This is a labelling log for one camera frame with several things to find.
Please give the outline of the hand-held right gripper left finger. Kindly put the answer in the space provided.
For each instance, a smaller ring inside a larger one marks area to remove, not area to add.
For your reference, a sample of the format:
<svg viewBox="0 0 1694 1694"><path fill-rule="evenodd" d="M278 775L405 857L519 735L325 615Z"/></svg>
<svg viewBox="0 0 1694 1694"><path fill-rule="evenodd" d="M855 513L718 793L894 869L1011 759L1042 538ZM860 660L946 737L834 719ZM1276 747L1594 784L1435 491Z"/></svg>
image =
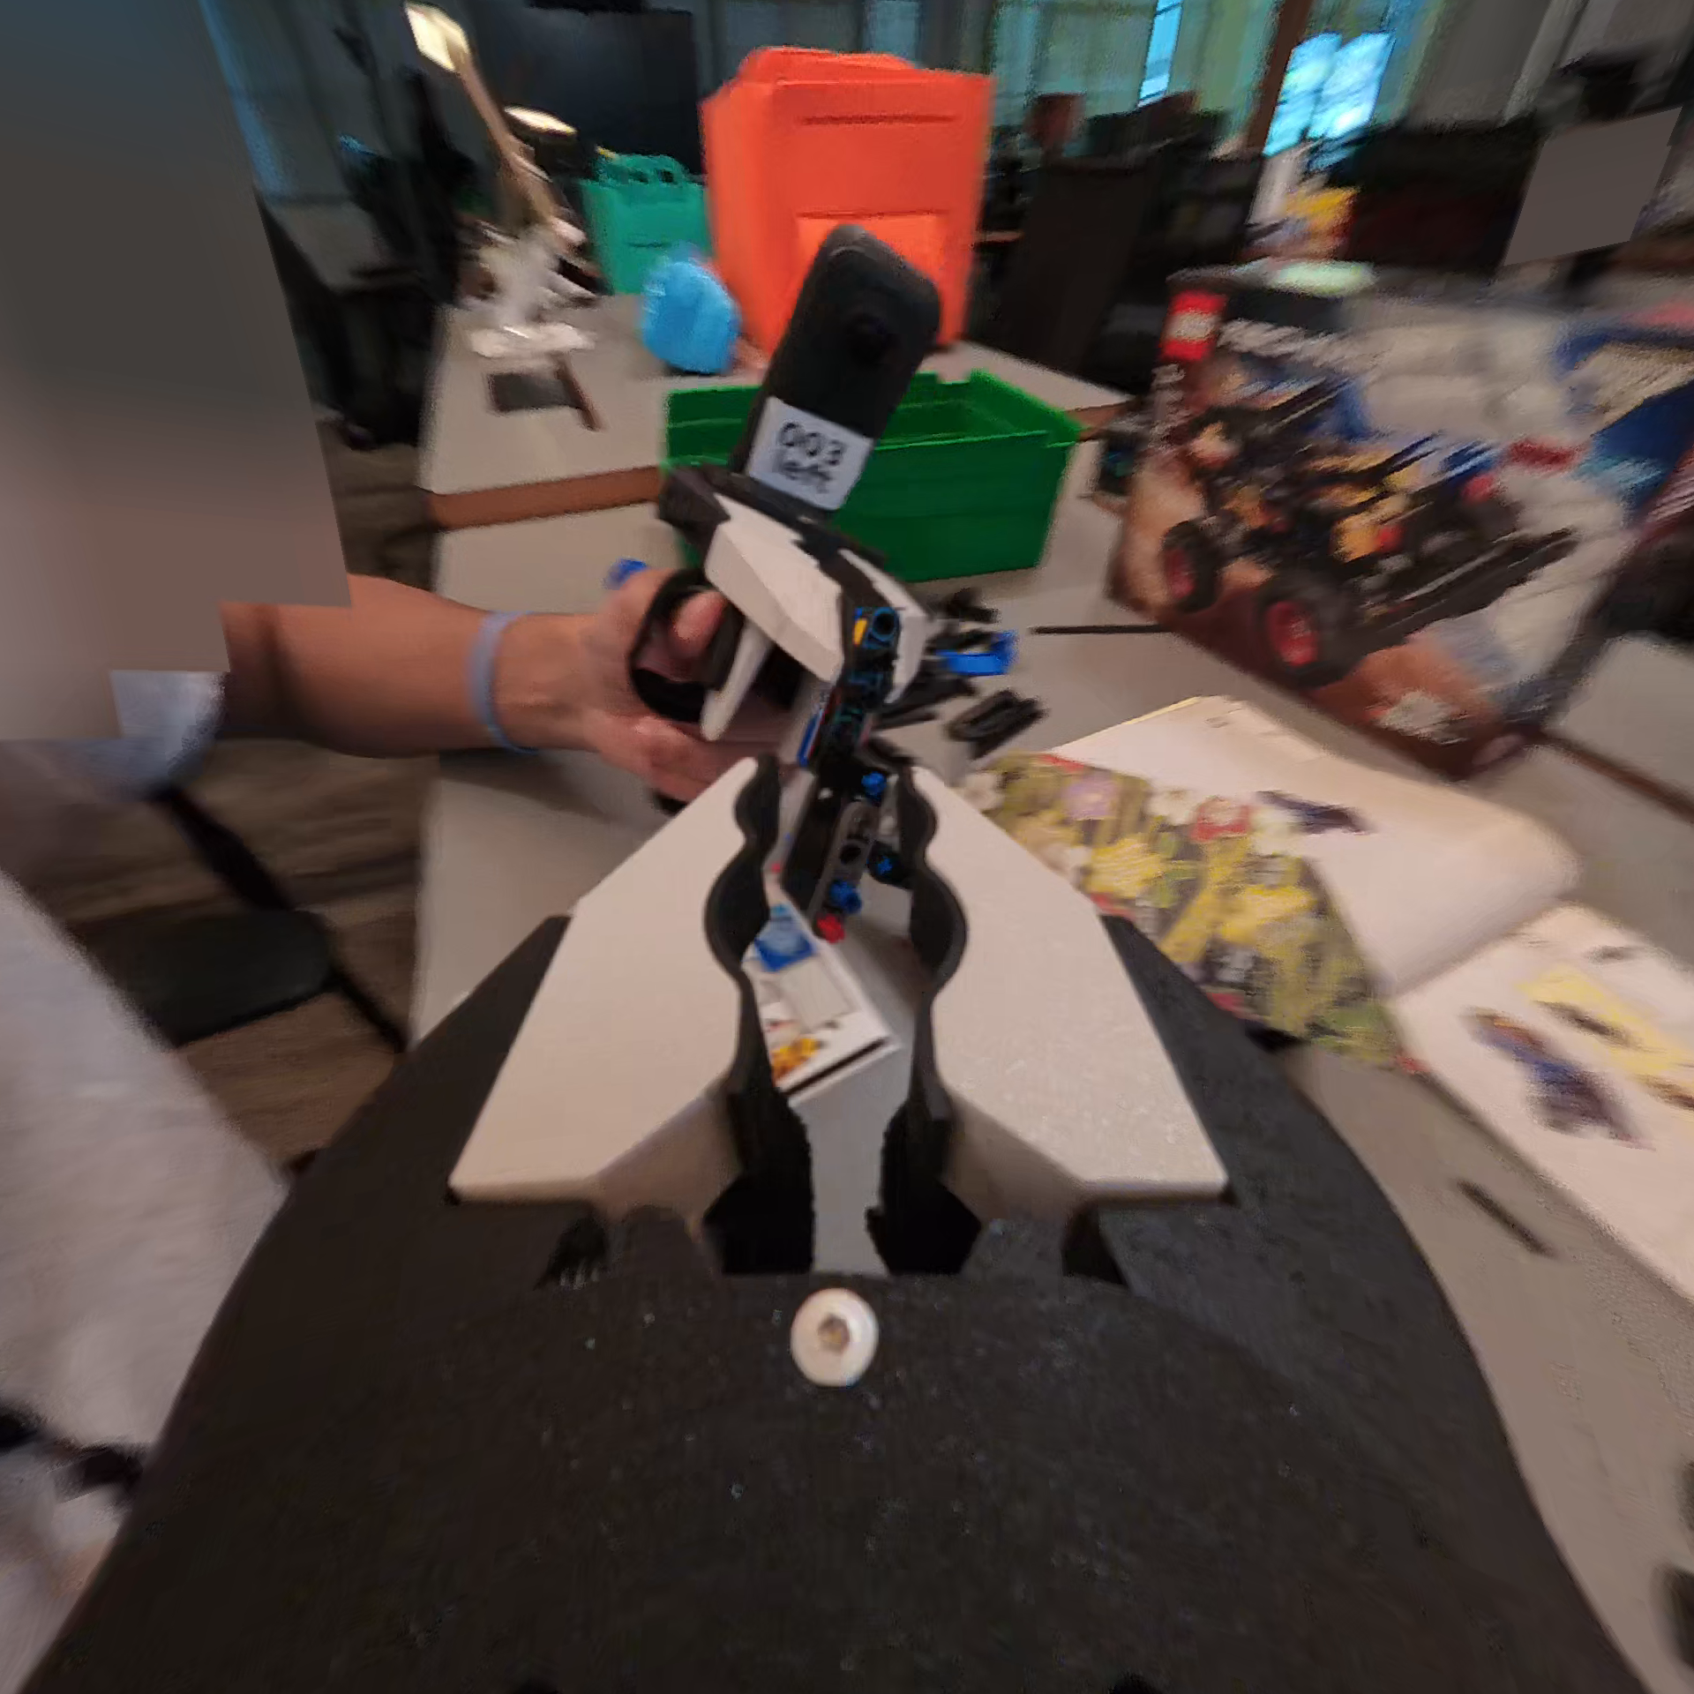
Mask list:
<svg viewBox="0 0 1694 1694"><path fill-rule="evenodd" d="M781 776L741 760L581 897L452 1170L463 1203L676 1217L733 1274L814 1268L809 1133L746 955Z"/></svg>

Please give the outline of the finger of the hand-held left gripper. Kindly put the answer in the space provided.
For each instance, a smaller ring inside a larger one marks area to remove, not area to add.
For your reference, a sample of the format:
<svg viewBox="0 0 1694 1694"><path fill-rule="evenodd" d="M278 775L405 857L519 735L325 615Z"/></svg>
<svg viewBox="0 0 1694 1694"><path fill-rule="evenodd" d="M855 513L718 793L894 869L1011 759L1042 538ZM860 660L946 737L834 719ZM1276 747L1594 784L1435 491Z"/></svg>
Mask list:
<svg viewBox="0 0 1694 1694"><path fill-rule="evenodd" d="M757 674L772 652L815 680L841 674L841 589L809 551L814 537L777 518L726 518L706 549L706 581L739 615L733 670Z"/></svg>
<svg viewBox="0 0 1694 1694"><path fill-rule="evenodd" d="M875 608L890 608L905 638L931 635L931 614L916 594L894 579L874 549L858 542L834 542L824 552L824 569L843 591L843 598L870 615Z"/></svg>

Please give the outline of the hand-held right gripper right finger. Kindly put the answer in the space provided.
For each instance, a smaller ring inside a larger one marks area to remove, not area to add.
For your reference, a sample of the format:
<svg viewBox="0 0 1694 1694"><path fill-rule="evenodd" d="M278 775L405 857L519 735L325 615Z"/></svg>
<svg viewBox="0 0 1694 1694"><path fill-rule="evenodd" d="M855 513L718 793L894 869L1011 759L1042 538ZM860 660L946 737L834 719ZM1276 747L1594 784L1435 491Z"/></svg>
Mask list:
<svg viewBox="0 0 1694 1694"><path fill-rule="evenodd" d="M896 794L922 990L867 1231L959 1272L994 1222L1211 1203L1225 1170L1108 921L940 776Z"/></svg>

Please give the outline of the black blue lego assembly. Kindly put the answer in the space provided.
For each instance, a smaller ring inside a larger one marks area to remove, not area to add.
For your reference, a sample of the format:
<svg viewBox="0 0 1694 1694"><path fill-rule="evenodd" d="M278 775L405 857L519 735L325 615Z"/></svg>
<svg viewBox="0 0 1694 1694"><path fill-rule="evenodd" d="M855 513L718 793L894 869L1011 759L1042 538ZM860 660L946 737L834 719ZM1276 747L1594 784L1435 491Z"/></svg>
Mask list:
<svg viewBox="0 0 1694 1694"><path fill-rule="evenodd" d="M797 918L839 944L861 911L907 756L881 741L884 719L927 658L929 618L912 603L864 603L843 614L841 668L801 738L811 778L781 855L777 883Z"/></svg>

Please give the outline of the spread of black lego beams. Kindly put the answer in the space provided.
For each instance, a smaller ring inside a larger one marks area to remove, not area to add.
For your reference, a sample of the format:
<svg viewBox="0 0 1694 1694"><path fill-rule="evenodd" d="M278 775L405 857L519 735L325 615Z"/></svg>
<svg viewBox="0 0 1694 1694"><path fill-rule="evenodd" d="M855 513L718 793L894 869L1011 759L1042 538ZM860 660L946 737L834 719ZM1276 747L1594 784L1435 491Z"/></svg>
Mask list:
<svg viewBox="0 0 1694 1694"><path fill-rule="evenodd" d="M976 588L951 589L925 608L932 629L903 710L940 725L970 756L993 756L1046 719L1046 706L1011 682L1025 642Z"/></svg>

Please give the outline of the short black lego axle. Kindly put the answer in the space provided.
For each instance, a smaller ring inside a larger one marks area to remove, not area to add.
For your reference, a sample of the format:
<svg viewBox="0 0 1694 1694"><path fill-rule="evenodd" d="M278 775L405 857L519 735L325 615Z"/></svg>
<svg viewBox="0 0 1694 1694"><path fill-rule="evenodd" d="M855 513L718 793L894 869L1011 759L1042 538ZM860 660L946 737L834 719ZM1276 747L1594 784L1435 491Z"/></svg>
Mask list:
<svg viewBox="0 0 1694 1694"><path fill-rule="evenodd" d="M1549 1243L1534 1231L1523 1219L1516 1219L1513 1210L1508 1210L1496 1197L1484 1189L1480 1183L1475 1183L1468 1177L1462 1177L1455 1183L1455 1193L1470 1205L1479 1215L1493 1220L1494 1226L1508 1239L1516 1243L1528 1254L1538 1258L1558 1258L1558 1252Z"/></svg>

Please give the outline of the lego set box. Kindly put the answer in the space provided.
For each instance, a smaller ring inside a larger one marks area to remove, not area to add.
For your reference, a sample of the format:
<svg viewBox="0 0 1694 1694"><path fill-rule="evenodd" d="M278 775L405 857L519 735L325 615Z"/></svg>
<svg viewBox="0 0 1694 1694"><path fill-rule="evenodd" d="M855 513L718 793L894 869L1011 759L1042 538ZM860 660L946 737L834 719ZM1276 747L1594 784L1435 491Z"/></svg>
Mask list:
<svg viewBox="0 0 1694 1694"><path fill-rule="evenodd" d="M1690 288L1172 276L1115 602L1442 776L1690 614Z"/></svg>

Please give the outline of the green plastic bin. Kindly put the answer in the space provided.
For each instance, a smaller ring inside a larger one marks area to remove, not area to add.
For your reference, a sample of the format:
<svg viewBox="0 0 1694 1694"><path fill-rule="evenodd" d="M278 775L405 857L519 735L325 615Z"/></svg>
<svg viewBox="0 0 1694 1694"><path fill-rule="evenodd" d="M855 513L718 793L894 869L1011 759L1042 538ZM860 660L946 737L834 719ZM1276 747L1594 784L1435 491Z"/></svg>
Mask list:
<svg viewBox="0 0 1694 1694"><path fill-rule="evenodd" d="M896 397L887 373L835 357L759 390L673 392L664 467L920 584L1036 566L1081 434L990 373L912 373Z"/></svg>

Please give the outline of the blue crumpled bag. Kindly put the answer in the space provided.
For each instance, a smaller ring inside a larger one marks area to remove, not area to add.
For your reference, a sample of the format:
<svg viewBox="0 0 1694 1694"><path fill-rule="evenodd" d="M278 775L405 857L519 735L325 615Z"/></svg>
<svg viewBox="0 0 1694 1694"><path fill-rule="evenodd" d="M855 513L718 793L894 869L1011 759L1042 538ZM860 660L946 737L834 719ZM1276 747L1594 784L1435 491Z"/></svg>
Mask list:
<svg viewBox="0 0 1694 1694"><path fill-rule="evenodd" d="M682 376L724 376L742 342L742 313L710 261L679 247L641 288L641 344Z"/></svg>

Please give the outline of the floral patterned paper sheet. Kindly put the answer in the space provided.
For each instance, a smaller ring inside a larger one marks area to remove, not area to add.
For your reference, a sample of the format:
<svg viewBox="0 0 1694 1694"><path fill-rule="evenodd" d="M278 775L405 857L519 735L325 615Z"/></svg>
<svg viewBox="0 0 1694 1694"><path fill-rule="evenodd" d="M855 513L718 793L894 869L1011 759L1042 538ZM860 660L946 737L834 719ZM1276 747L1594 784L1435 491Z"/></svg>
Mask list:
<svg viewBox="0 0 1694 1694"><path fill-rule="evenodd" d="M1412 1066L1381 975L1291 811L1060 755L1002 755L960 794L1243 1025L1384 1072Z"/></svg>

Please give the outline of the colourful sticker sheet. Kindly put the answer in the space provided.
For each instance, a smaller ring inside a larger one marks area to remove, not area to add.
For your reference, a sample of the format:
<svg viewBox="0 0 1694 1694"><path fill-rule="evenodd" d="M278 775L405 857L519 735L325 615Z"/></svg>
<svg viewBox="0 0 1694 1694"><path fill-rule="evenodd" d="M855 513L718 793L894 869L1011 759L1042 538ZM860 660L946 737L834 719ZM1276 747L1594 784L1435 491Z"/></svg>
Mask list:
<svg viewBox="0 0 1694 1694"><path fill-rule="evenodd" d="M819 1096L898 1050L896 1033L834 944L774 899L745 957L777 1090L793 1103Z"/></svg>

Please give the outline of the green tote bag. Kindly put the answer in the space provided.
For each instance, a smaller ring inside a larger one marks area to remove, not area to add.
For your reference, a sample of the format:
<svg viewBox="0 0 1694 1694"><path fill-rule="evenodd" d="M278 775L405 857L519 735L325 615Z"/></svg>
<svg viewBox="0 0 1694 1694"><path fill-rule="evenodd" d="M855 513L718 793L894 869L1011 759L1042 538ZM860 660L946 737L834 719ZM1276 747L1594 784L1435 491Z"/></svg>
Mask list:
<svg viewBox="0 0 1694 1694"><path fill-rule="evenodd" d="M673 250L713 250L706 183L668 156L600 149L581 181L585 227L611 295L637 295Z"/></svg>

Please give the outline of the white side table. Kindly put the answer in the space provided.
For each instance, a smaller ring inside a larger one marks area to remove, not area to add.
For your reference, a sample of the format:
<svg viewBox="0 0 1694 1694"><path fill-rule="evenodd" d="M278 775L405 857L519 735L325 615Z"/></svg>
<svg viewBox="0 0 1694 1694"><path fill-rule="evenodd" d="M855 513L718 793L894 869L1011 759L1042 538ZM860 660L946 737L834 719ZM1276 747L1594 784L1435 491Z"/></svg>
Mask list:
<svg viewBox="0 0 1694 1694"><path fill-rule="evenodd" d="M522 364L479 356L470 313L439 314L415 485L440 533L656 500L671 377L641 342L640 304L615 297L573 310L567 319L591 336L566 359L581 401L521 412L500 412L490 384Z"/></svg>

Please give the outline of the blue wristband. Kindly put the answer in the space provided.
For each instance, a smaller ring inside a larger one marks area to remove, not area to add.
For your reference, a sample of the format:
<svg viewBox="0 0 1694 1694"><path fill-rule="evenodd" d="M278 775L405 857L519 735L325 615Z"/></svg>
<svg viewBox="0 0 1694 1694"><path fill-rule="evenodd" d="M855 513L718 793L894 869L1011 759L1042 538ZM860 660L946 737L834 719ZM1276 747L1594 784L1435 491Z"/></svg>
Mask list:
<svg viewBox="0 0 1694 1694"><path fill-rule="evenodd" d="M497 700L497 670L505 638L529 618L526 611L511 609L483 614L466 666L468 700L481 731L492 749L517 756L538 756L541 750L508 737Z"/></svg>

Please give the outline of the person's white shirt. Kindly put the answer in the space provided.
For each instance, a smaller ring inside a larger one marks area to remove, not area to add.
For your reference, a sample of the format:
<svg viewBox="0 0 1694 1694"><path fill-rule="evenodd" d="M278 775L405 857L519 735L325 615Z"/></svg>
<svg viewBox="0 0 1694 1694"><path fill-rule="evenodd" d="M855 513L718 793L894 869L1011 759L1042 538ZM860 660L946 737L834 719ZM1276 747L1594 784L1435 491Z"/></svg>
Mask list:
<svg viewBox="0 0 1694 1694"><path fill-rule="evenodd" d="M112 1548L131 1475L284 1195L13 882L2 902L2 1669Z"/></svg>

